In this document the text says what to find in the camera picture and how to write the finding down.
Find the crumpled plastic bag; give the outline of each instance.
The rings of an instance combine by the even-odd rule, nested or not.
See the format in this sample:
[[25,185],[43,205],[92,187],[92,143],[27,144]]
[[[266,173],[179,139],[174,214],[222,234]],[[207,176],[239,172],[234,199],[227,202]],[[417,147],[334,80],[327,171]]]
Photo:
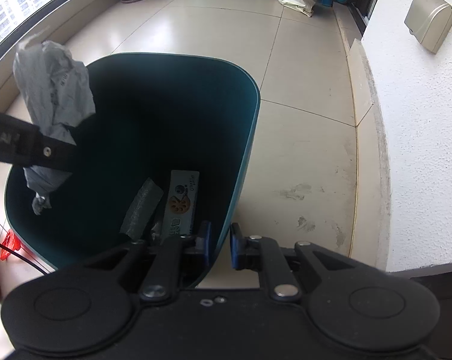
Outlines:
[[[51,138],[75,144],[67,127],[76,127],[96,112],[89,74],[64,46],[47,40],[28,46],[34,36],[20,42],[13,65],[14,78],[26,102],[32,123]],[[36,192],[36,215],[50,208],[49,194],[71,175],[39,166],[24,168],[27,186]]]

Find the green trash can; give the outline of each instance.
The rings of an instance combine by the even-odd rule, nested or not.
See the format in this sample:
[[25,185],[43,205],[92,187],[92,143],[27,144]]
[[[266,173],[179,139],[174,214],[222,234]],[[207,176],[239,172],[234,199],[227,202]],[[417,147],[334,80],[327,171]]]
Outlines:
[[260,102],[253,78],[227,61],[174,54],[115,54],[87,68],[96,114],[71,132],[81,165],[40,216],[23,169],[14,166],[5,192],[12,229],[61,268],[119,243],[126,211],[147,178],[167,195],[172,169],[196,170],[193,232],[211,222],[214,260],[249,160]]

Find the power cord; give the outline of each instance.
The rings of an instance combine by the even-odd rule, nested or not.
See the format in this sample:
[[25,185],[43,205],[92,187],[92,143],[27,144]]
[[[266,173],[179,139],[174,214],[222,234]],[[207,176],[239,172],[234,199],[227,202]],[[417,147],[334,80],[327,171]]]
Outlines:
[[13,254],[18,259],[21,259],[25,263],[28,263],[30,266],[32,266],[33,268],[37,269],[43,275],[47,275],[48,274],[48,272],[44,271],[44,269],[40,268],[38,265],[34,264],[32,261],[29,261],[26,257],[21,256],[19,253],[16,253],[12,249],[9,249],[7,246],[2,245],[1,243],[0,243],[0,248],[4,249],[5,251],[8,251],[10,254]]

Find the electrical outlet box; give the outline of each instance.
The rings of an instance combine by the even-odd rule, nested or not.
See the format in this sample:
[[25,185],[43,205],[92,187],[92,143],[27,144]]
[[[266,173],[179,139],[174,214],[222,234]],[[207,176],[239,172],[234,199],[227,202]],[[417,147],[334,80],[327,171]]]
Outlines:
[[425,49],[436,54],[452,26],[452,7],[445,0],[413,0],[405,25]]

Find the screw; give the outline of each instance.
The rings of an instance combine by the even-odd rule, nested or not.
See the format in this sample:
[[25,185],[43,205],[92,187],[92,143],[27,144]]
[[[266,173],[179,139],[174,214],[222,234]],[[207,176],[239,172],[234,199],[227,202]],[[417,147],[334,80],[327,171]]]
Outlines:
[[275,294],[281,297],[290,297],[297,295],[299,290],[292,284],[280,284],[275,287]]
[[160,298],[166,295],[166,288],[163,286],[154,284],[152,286],[147,286],[142,292],[145,297],[148,298]]
[[224,296],[217,296],[214,298],[214,301],[216,303],[226,303],[227,299]]
[[199,304],[204,307],[211,307],[214,302],[211,299],[201,299],[201,302],[199,302]]

